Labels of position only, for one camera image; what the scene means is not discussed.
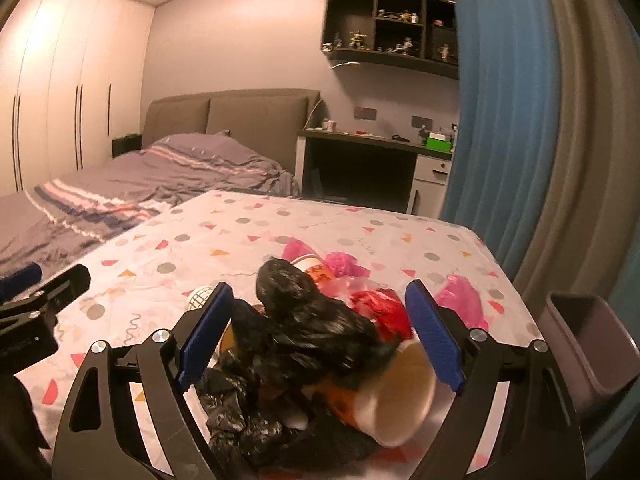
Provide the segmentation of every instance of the blue gripper pad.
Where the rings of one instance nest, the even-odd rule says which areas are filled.
[[[183,391],[202,377],[231,319],[233,304],[234,290],[226,283],[220,283],[202,306],[205,313],[180,353],[178,384]]]
[[[454,392],[460,391],[465,383],[460,348],[438,316],[438,304],[420,280],[407,285],[404,304],[438,379]]]

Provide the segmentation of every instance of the wall socket panel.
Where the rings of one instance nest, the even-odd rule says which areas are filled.
[[[432,119],[426,119],[424,117],[418,117],[415,115],[411,116],[411,127],[412,128],[421,128],[423,126],[426,126],[427,130],[431,131],[433,130],[433,120]]]
[[[363,108],[356,106],[353,109],[354,119],[364,119],[366,121],[375,121],[378,116],[378,111],[375,108]]]

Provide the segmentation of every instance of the upholstered headboard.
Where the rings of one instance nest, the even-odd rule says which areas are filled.
[[[231,137],[294,172],[296,138],[320,100],[317,90],[269,88],[181,95],[153,101],[142,133],[144,148],[162,137],[182,133]],[[318,124],[315,113],[309,126]]]

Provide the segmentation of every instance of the wardrobe door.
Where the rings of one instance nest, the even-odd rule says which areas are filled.
[[[154,8],[124,1],[110,60],[109,133],[123,137],[140,131],[140,94],[146,44]]]
[[[98,0],[70,0],[53,57],[47,147],[50,177],[80,167],[76,128],[78,123],[82,60]]]
[[[25,189],[49,180],[47,109],[56,43],[70,0],[42,0],[24,53],[16,133],[20,175]]]
[[[97,0],[84,50],[78,95],[81,168],[101,166],[111,156],[108,136],[109,62],[123,0]]]
[[[42,0],[20,0],[0,31],[0,196],[20,190],[15,112],[22,58]]]

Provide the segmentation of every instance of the metal bolt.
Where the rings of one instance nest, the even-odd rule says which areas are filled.
[[[542,339],[536,339],[533,342],[533,348],[537,352],[540,352],[541,354],[543,354],[549,350],[549,345],[546,344],[544,341],[542,341]]]
[[[91,352],[99,354],[100,352],[103,352],[105,348],[107,348],[107,343],[105,341],[96,341],[91,345]]]
[[[473,339],[477,343],[483,343],[486,341],[486,332],[481,328],[475,328],[471,332],[469,332],[471,339]]]
[[[164,343],[167,339],[171,337],[171,334],[168,330],[158,330],[154,332],[152,339],[156,343]]]

